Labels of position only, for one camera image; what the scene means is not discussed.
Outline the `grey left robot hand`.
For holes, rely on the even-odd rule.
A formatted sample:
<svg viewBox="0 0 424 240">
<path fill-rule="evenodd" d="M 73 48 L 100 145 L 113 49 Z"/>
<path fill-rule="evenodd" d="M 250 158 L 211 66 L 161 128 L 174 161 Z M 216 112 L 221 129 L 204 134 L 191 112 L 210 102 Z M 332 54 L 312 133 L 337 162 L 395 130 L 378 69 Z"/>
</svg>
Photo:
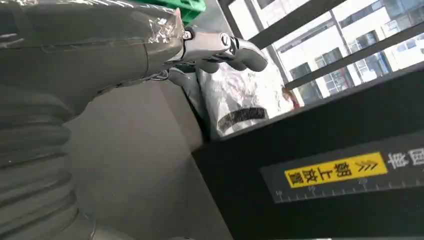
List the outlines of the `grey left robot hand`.
<svg viewBox="0 0 424 240">
<path fill-rule="evenodd" d="M 264 70 L 264 53 L 224 32 L 184 26 L 181 11 L 132 0 L 3 0 L 0 115 L 70 119 L 112 89 L 177 65 Z"/>
</svg>

